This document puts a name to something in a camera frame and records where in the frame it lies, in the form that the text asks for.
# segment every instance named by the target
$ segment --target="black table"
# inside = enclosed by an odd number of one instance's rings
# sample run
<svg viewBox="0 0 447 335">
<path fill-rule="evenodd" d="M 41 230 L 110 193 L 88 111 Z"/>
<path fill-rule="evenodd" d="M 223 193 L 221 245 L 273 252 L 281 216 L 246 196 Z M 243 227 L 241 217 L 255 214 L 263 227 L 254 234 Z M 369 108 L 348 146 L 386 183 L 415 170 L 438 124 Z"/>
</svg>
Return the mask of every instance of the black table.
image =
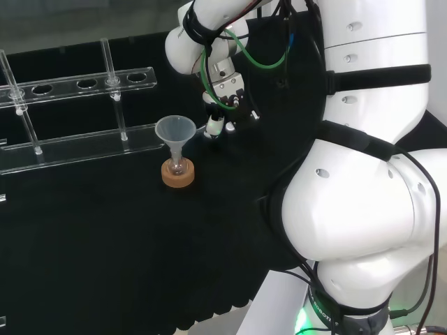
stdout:
<svg viewBox="0 0 447 335">
<path fill-rule="evenodd" d="M 206 122 L 200 84 L 168 65 L 165 37 L 110 42 L 116 69 L 153 66 L 159 81 L 124 97 L 128 126 L 169 114 Z M 280 24 L 260 30 L 249 47 L 260 62 L 278 60 Z M 9 59 L 18 82 L 104 71 L 99 43 Z M 7 316 L 9 334 L 172 334 L 246 305 L 269 269 L 296 266 L 263 221 L 258 199 L 306 149 L 324 108 L 323 77 L 300 35 L 289 89 L 279 84 L 281 69 L 256 70 L 241 54 L 235 65 L 250 77 L 261 119 L 215 142 L 190 141 L 184 155 L 195 163 L 196 180 L 184 190 L 161 182 L 166 148 L 3 178 L 0 316 Z M 62 101 L 30 107 L 30 115 L 45 139 L 116 128 L 110 104 L 107 96 Z M 0 117 L 1 138 L 27 140 L 14 110 Z M 427 113 L 400 144 L 409 151 L 447 147 L 446 135 Z"/>
</svg>

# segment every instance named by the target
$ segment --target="rack hole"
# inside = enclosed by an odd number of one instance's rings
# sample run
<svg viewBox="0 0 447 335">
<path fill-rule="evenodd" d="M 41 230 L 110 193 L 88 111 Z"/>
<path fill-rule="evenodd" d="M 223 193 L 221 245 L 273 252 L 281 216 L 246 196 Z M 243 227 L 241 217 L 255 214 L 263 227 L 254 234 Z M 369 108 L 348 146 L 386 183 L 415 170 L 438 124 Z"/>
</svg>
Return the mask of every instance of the rack hole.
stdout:
<svg viewBox="0 0 447 335">
<path fill-rule="evenodd" d="M 321 178 L 329 178 L 329 172 L 324 169 L 316 169 L 315 173 Z"/>
<path fill-rule="evenodd" d="M 129 82 L 142 82 L 146 78 L 146 73 L 131 73 L 127 76 Z"/>
<path fill-rule="evenodd" d="M 78 82 L 78 87 L 80 89 L 93 89 L 97 84 L 96 79 L 84 79 Z"/>
<path fill-rule="evenodd" d="M 50 93 L 53 90 L 53 86 L 51 85 L 38 85 L 33 87 L 31 92 L 36 94 L 37 96 L 43 96 L 45 94 Z"/>
<path fill-rule="evenodd" d="M 421 192 L 423 195 L 426 194 L 426 192 L 425 192 L 425 187 L 424 187 L 424 185 L 422 185 L 421 183 L 418 184 L 418 190 L 419 190 L 419 192 Z"/>
</svg>

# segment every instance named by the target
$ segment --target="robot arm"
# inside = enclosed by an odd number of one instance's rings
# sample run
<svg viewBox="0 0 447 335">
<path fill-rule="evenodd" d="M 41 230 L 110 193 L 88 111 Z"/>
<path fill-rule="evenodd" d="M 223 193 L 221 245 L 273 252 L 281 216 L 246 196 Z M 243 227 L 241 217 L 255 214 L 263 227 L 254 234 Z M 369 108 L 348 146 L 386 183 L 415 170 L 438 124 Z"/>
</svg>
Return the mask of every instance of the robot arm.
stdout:
<svg viewBox="0 0 447 335">
<path fill-rule="evenodd" d="M 428 63 L 425 0 L 318 4 L 328 70 L 348 73 Z M 196 0 L 194 9 L 204 27 L 216 29 L 247 5 L 247 0 Z M 230 56 L 226 41 L 214 43 L 211 64 Z M 202 50 L 181 27 L 166 41 L 168 59 L 180 73 L 198 70 L 194 64 Z M 427 101 L 428 84 L 343 91 L 327 97 L 323 120 L 395 144 L 422 119 Z M 413 156 L 445 197 L 447 150 Z M 316 140 L 287 189 L 282 218 L 293 247 L 320 261 L 318 278 L 326 292 L 339 304 L 366 309 L 386 303 L 396 285 L 433 252 L 434 208 L 430 183 L 405 157 L 385 162 Z M 447 205 L 442 203 L 440 245 L 445 244 Z M 309 300 L 305 309 L 314 327 L 325 326 Z M 390 322 L 383 332 L 393 332 Z"/>
<path fill-rule="evenodd" d="M 264 0 L 259 6 L 270 2 Z M 189 7 L 194 6 L 199 22 L 207 29 L 215 30 L 230 22 L 237 17 L 249 4 L 251 0 L 195 0 L 187 3 L 178 11 L 180 27 L 172 30 L 166 38 L 166 55 L 173 68 L 181 74 L 190 75 L 197 73 L 200 68 L 200 58 L 203 45 L 197 44 L 191 40 L 183 28 L 183 18 Z M 237 35 L 242 36 L 249 32 L 247 23 L 242 17 L 231 24 L 231 30 Z M 248 38 L 241 40 L 242 44 L 247 45 Z M 234 45 L 231 40 L 223 40 L 217 38 L 212 45 L 212 53 L 210 56 L 210 65 L 219 63 L 224 59 L 234 56 L 240 52 L 240 48 Z"/>
</svg>

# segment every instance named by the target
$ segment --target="robot end effector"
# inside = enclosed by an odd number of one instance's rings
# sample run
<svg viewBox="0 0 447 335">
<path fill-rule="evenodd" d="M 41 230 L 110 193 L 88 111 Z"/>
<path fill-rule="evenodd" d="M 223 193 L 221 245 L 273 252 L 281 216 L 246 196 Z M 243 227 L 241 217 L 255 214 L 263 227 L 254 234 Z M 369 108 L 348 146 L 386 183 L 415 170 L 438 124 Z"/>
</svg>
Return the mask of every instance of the robot end effector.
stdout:
<svg viewBox="0 0 447 335">
<path fill-rule="evenodd" d="M 262 1 L 259 6 L 270 2 Z M 181 74 L 194 74 L 200 76 L 202 65 L 203 45 L 195 42 L 186 33 L 183 27 L 184 17 L 191 6 L 197 15 L 198 21 L 206 29 L 215 30 L 225 23 L 237 17 L 248 5 L 250 1 L 232 0 L 195 0 L 182 6 L 178 10 L 180 27 L 172 30 L 166 38 L 166 55 L 172 67 Z M 247 35 L 249 30 L 246 20 L 241 17 L 234 21 L 227 29 L 236 36 Z M 243 46 L 248 43 L 248 38 L 241 38 Z M 214 89 L 216 97 L 221 104 L 229 108 L 222 108 L 216 104 L 213 97 L 208 92 L 203 93 L 203 100 L 210 116 L 205 136 L 216 138 L 222 132 L 225 124 L 226 131 L 235 131 L 236 121 L 244 119 L 257 120 L 259 116 L 252 112 L 244 101 L 244 80 L 240 73 L 235 71 L 231 57 L 241 51 L 240 47 L 233 39 L 216 38 L 212 44 L 212 52 L 208 59 L 208 72 L 210 74 L 210 86 Z"/>
</svg>

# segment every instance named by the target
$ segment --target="clear acrylic rack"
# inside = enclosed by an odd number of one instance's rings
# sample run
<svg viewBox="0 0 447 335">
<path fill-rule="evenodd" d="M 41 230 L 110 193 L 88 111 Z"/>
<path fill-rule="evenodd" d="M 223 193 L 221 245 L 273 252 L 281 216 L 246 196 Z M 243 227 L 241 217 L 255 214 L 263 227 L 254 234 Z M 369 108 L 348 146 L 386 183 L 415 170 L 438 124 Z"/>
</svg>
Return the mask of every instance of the clear acrylic rack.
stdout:
<svg viewBox="0 0 447 335">
<path fill-rule="evenodd" d="M 0 175 L 163 146 L 155 134 L 154 124 L 127 128 L 122 108 L 123 91 L 151 89 L 157 85 L 154 69 L 147 67 L 115 71 L 106 38 L 101 39 L 101 46 L 107 72 L 19 84 L 15 81 L 5 52 L 0 50 L 0 67 L 8 83 L 0 87 L 0 109 L 15 108 L 29 138 L 28 143 L 9 146 L 7 139 L 0 140 Z M 39 141 L 29 118 L 28 105 L 99 94 L 108 94 L 112 99 L 114 108 L 111 112 L 115 113 L 116 129 Z M 0 194 L 2 201 L 6 201 L 4 194 Z"/>
</svg>

